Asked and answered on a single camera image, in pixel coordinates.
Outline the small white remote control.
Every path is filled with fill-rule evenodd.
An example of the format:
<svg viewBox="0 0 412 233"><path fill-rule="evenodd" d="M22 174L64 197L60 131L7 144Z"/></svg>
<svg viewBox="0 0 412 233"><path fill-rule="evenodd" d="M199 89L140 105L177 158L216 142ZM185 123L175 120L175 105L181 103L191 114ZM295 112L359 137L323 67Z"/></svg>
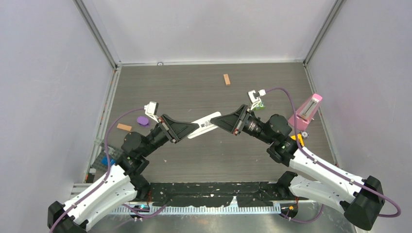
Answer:
<svg viewBox="0 0 412 233"><path fill-rule="evenodd" d="M187 136L187 138L188 138L188 139L193 139L193 138L198 137L198 136L201 136L201 135L203 135L203 134L205 134L205 133L207 133L207 132L210 132L210 131L212 131L212 130L214 130L214 129L217 129L218 126L216 126L215 124L211 123L210 120L211 120L212 118L219 117L219 116L221 116L221 115L222 115L222 114L221 114L220 112L214 112L214 113L212 113L212 114L210 114L210 115L207 115L207 116L205 116L205 117L203 117L203 118L200 118L200 119L194 121L193 123L198 124L198 125L199 125L199 128L196 129L195 131L193 131L192 133L190 133L190 134Z"/></svg>

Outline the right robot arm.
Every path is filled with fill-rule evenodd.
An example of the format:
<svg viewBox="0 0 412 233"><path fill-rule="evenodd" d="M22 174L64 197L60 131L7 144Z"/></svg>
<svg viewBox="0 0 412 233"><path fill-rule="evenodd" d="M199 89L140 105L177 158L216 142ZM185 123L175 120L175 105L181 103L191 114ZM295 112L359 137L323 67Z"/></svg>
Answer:
<svg viewBox="0 0 412 233"><path fill-rule="evenodd" d="M277 192L281 198L314 200L337 210L358 228L372 229L385 203L379 196L383 193L380 180L373 176L364 179L316 156L289 136L292 129L284 116L274 114L262 122L243 104L231 114L212 118L211 123L231 134L246 133L269 144L267 153L275 162L315 179L310 181L286 171L278 180Z"/></svg>

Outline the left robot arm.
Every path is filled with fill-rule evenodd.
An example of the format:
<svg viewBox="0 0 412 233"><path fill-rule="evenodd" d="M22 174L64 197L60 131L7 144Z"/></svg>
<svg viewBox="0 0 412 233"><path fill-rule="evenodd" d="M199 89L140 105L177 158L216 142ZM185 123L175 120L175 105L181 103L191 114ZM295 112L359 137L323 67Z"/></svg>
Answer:
<svg viewBox="0 0 412 233"><path fill-rule="evenodd" d="M144 136L129 132L122 154L104 176L82 193L64 203L55 201L48 208L47 225L51 233L86 233L103 217L133 199L145 200L149 183L142 176L146 159L167 142L177 143L199 128L197 123L179 122L163 114Z"/></svg>

